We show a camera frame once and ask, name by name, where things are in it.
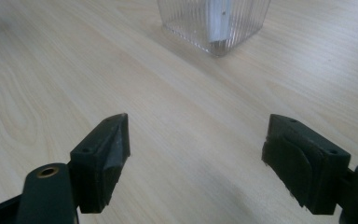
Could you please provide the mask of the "white pen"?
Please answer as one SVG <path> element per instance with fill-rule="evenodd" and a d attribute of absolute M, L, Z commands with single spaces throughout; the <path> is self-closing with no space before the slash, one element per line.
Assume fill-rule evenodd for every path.
<path fill-rule="evenodd" d="M 208 0 L 206 9 L 208 40 L 228 40 L 231 0 Z"/>

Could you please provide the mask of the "clear ribbed plastic container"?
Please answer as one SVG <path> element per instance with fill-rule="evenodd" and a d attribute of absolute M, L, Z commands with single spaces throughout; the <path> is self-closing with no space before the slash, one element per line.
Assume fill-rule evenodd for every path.
<path fill-rule="evenodd" d="M 207 34 L 208 0 L 157 0 L 162 26 L 194 46 L 220 57 L 256 34 L 266 18 L 271 0 L 231 0 L 229 37 L 210 42 Z"/>

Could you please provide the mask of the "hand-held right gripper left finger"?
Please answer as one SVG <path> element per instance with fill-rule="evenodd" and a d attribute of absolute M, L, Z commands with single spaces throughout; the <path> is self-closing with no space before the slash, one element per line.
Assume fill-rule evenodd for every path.
<path fill-rule="evenodd" d="M 109 204 L 130 154 L 126 113 L 102 120 L 71 151 L 71 181 L 83 214 L 101 213 Z"/>

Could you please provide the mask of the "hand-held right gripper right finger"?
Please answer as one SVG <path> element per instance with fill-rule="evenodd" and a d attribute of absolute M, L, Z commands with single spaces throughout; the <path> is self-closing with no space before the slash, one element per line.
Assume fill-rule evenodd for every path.
<path fill-rule="evenodd" d="M 312 214 L 334 213 L 336 190 L 350 159 L 348 152 L 300 121 L 277 114 L 269 117 L 262 161 Z"/>

